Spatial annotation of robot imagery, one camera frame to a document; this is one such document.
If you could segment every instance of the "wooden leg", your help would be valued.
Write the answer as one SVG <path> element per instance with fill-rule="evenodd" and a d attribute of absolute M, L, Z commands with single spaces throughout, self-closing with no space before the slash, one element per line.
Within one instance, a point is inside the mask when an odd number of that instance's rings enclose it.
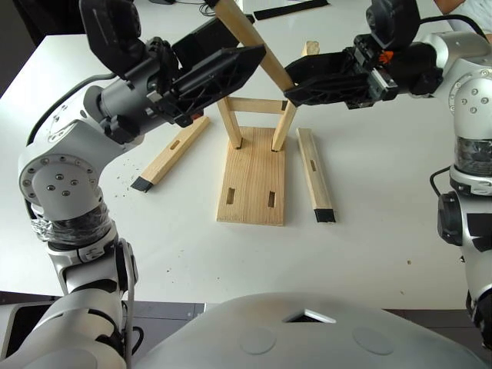
<path fill-rule="evenodd" d="M 301 55 L 316 55 L 320 52 L 320 45 L 316 41 L 308 41 L 304 45 Z M 284 144 L 289 128 L 291 127 L 292 120 L 294 119 L 295 112 L 297 108 L 290 101 L 287 103 L 284 115 L 280 118 L 278 122 L 277 129 L 275 129 L 274 140 L 271 144 L 271 149 L 273 151 L 280 151 L 282 145 Z"/>
<path fill-rule="evenodd" d="M 320 158 L 312 132 L 309 128 L 298 128 L 299 148 L 301 149 L 302 164 L 306 175 L 307 188 L 311 196 L 314 213 L 318 222 L 335 222 L 330 195 L 324 181 Z"/>
<path fill-rule="evenodd" d="M 180 130 L 175 139 L 162 150 L 161 154 L 154 159 L 131 186 L 139 191 L 147 192 L 150 190 L 171 170 L 200 133 L 208 127 L 209 123 L 209 117 L 201 117 L 196 119 L 192 125 Z"/>
<path fill-rule="evenodd" d="M 282 90 L 294 87 L 289 74 L 269 49 L 258 31 L 248 21 L 246 15 L 239 9 L 234 0 L 219 0 L 214 7 L 215 15 L 231 31 L 237 40 L 244 46 L 264 45 L 267 54 L 261 62 L 261 67 Z"/>
<path fill-rule="evenodd" d="M 229 141 L 233 148 L 241 147 L 241 131 L 239 130 L 238 120 L 236 114 L 229 108 L 229 100 L 227 97 L 217 101 L 218 110 L 221 113 L 222 120 L 224 121 L 225 129 L 229 135 Z"/>
<path fill-rule="evenodd" d="M 273 151 L 280 151 L 282 149 L 285 138 L 287 137 L 287 133 L 289 132 L 289 128 L 291 127 L 297 110 L 298 109 L 295 107 L 295 105 L 292 104 L 292 102 L 288 101 L 285 112 L 281 116 L 277 128 L 275 129 L 274 139 L 271 144 L 271 149 Z"/>

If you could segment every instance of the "black cable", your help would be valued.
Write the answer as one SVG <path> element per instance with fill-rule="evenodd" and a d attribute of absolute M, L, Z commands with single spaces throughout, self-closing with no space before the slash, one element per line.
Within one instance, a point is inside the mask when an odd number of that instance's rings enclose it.
<path fill-rule="evenodd" d="M 200 5 L 198 11 L 205 17 L 215 17 L 214 10 L 210 7 L 210 5 L 207 5 L 205 3 Z"/>
<path fill-rule="evenodd" d="M 135 342 L 134 347 L 131 349 L 131 354 L 135 355 L 135 352 L 137 352 L 141 343 L 144 341 L 144 330 L 141 327 L 133 326 L 133 331 L 138 332 L 138 341 Z"/>
<path fill-rule="evenodd" d="M 447 172 L 450 170 L 451 167 L 446 167 L 446 168 L 443 168 L 439 171 L 436 171 L 435 173 L 433 173 L 432 175 L 430 175 L 430 178 L 429 178 L 429 182 L 430 182 L 430 186 L 432 187 L 432 189 L 434 190 L 434 192 L 436 193 L 437 196 L 440 196 L 440 192 L 439 190 L 437 189 L 437 186 L 436 184 L 434 183 L 434 179 L 438 176 L 438 175 L 442 175 L 443 173 Z"/>
<path fill-rule="evenodd" d="M 28 137 L 28 142 L 26 146 L 29 146 L 32 142 L 34 142 L 34 139 L 36 137 L 36 134 L 38 133 L 39 129 L 41 129 L 41 126 L 43 126 L 43 123 L 45 123 L 46 119 L 49 118 L 51 114 L 53 114 L 53 111 L 55 111 L 58 106 L 63 104 L 67 99 L 69 99 L 71 96 L 73 96 L 74 93 L 79 91 L 81 88 L 84 88 L 86 85 L 92 82 L 96 81 L 103 81 L 107 79 L 113 79 L 116 77 L 115 73 L 110 73 L 107 75 L 93 75 L 92 77 L 89 77 L 85 79 L 84 81 L 76 84 L 74 87 L 72 87 L 69 91 L 67 91 L 63 96 L 61 96 L 55 103 L 53 103 L 52 106 L 48 108 L 47 111 L 38 119 L 38 121 L 34 124 L 34 127 L 32 127 L 31 133 L 29 133 Z M 27 200 L 25 200 L 25 207 L 26 210 L 28 211 L 29 217 L 31 219 L 36 219 L 36 216 L 34 212 L 31 209 L 31 203 Z"/>
<path fill-rule="evenodd" d="M 458 20 L 467 23 L 478 35 L 482 36 L 487 40 L 487 36 L 484 34 L 484 31 L 482 31 L 482 28 L 480 28 L 480 26 L 472 18 L 467 17 L 466 15 L 449 14 L 449 15 L 439 15 L 438 17 L 424 18 L 421 19 L 421 25 L 424 23 L 449 21 L 449 20 Z"/>
<path fill-rule="evenodd" d="M 178 4 L 203 5 L 203 2 L 177 2 Z"/>

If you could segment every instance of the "table surface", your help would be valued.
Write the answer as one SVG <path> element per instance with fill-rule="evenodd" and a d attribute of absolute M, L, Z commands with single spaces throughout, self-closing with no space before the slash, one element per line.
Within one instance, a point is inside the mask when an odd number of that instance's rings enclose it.
<path fill-rule="evenodd" d="M 253 7 L 257 0 L 250 1 Z M 319 41 L 322 52 L 337 52 L 367 33 L 369 1 L 331 3 L 255 26 L 283 65 L 298 58 L 306 40 Z M 196 5 L 136 4 L 143 39 L 159 35 L 176 42 L 207 20 Z M 264 2 L 257 4 L 264 8 Z M 419 6 L 422 16 L 437 14 L 431 0 Z M 420 35 L 448 29 L 446 23 L 425 25 Z M 0 290 L 61 293 L 45 246 L 30 229 L 17 187 L 17 158 L 45 109 L 75 83 L 102 72 L 84 36 L 47 37 L 0 101 Z M 282 98 L 261 69 L 234 95 Z M 460 252 L 437 236 L 437 199 L 428 184 L 430 173 L 453 160 L 452 117 L 439 101 L 405 95 L 356 111 L 344 104 L 301 107 L 287 141 L 282 228 L 215 221 L 228 137 L 216 105 L 205 113 L 211 126 L 147 194 L 129 186 L 179 127 L 157 128 L 101 177 L 119 233 L 135 251 L 136 299 L 222 302 L 245 294 L 308 291 L 382 308 L 464 306 Z M 238 120 L 274 127 L 278 117 L 240 113 Z M 315 221 L 296 127 L 312 128 L 316 136 L 337 224 Z M 447 187 L 445 176 L 438 183 Z"/>

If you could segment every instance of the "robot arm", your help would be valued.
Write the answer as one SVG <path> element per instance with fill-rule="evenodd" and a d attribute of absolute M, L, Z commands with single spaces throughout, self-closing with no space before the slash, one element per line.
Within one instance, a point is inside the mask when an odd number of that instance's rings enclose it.
<path fill-rule="evenodd" d="M 138 39 L 129 0 L 81 0 L 91 50 L 116 78 L 79 90 L 42 125 L 19 159 L 19 186 L 65 296 L 0 367 L 130 367 L 131 294 L 138 279 L 98 186 L 105 166 L 170 122 L 185 127 L 236 91 L 264 57 L 213 19 L 174 45 Z M 121 298 L 128 292 L 127 318 Z"/>
<path fill-rule="evenodd" d="M 91 50 L 118 78 L 67 100 L 19 161 L 19 186 L 66 295 L 0 367 L 131 365 L 131 305 L 125 320 L 121 297 L 131 294 L 138 274 L 131 246 L 108 216 L 101 172 L 158 125 L 189 125 L 202 108 L 240 88 L 264 56 L 262 46 L 235 48 L 217 20 L 170 46 L 160 38 L 138 40 L 129 0 L 81 0 L 81 13 Z M 436 96 L 454 112 L 455 191 L 441 195 L 439 229 L 461 247 L 468 307 L 491 345 L 492 137 L 486 118 L 492 105 L 485 99 L 492 95 L 484 74 L 492 72 L 490 46 L 468 34 L 411 44 L 420 24 L 414 0 L 373 0 L 367 18 L 372 33 L 357 36 L 353 47 L 289 65 L 297 86 L 285 95 L 296 105 L 343 101 L 364 108 L 411 93 Z M 211 35 L 215 42 L 202 41 Z"/>
<path fill-rule="evenodd" d="M 454 191 L 439 198 L 438 232 L 460 247 L 467 309 L 492 349 L 492 48 L 473 33 L 428 35 L 411 43 L 422 22 L 414 0 L 373 0 L 372 33 L 342 52 L 303 57 L 286 69 L 296 105 L 344 102 L 366 108 L 398 94 L 435 97 L 454 115 Z"/>

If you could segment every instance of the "light pine wood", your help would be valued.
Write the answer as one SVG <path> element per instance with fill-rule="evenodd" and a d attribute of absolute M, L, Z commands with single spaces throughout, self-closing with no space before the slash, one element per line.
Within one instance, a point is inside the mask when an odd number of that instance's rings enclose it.
<path fill-rule="evenodd" d="M 208 127 L 209 117 L 200 117 L 191 125 L 179 131 L 161 154 L 144 170 L 140 177 L 156 185 L 188 150 L 200 133 Z"/>
<path fill-rule="evenodd" d="M 302 49 L 301 56 L 317 55 L 320 53 L 320 43 L 318 41 L 306 41 Z"/>
<path fill-rule="evenodd" d="M 294 87 L 289 74 L 267 46 L 258 31 L 249 22 L 246 15 L 239 9 L 234 0 L 220 0 L 214 7 L 215 15 L 231 31 L 244 46 L 264 45 L 267 54 L 261 62 L 261 67 L 282 90 Z"/>
<path fill-rule="evenodd" d="M 287 100 L 264 100 L 258 98 L 228 98 L 229 108 L 233 111 L 253 113 L 284 114 Z"/>
<path fill-rule="evenodd" d="M 292 121 L 294 120 L 295 113 L 298 111 L 296 106 L 292 102 L 288 101 L 285 107 L 284 114 L 280 117 L 277 128 L 275 129 L 274 137 L 271 143 L 271 149 L 273 151 L 280 151 L 284 145 L 285 138 L 289 132 Z"/>
<path fill-rule="evenodd" d="M 319 54 L 319 52 L 320 44 L 316 41 L 308 41 L 304 45 L 301 55 L 316 55 Z M 292 104 L 292 102 L 289 101 L 287 103 L 285 113 L 281 116 L 277 128 L 275 129 L 274 140 L 271 144 L 271 149 L 273 151 L 280 151 L 282 149 L 282 145 L 284 144 L 285 138 L 287 137 L 287 133 L 289 132 L 297 110 L 298 109 L 294 104 Z"/>
<path fill-rule="evenodd" d="M 224 121 L 225 129 L 229 135 L 229 141 L 233 148 L 241 147 L 241 132 L 239 131 L 238 120 L 236 114 L 231 110 L 229 98 L 225 97 L 217 101 L 218 110 L 221 113 L 222 121 Z"/>
<path fill-rule="evenodd" d="M 332 209 L 330 195 L 328 194 L 326 182 L 324 181 L 320 158 L 311 129 L 298 128 L 297 134 L 307 188 L 309 189 L 313 209 Z"/>
<path fill-rule="evenodd" d="M 241 150 L 228 146 L 218 221 L 284 224 L 285 150 L 271 150 L 273 134 L 273 128 L 241 127 Z"/>

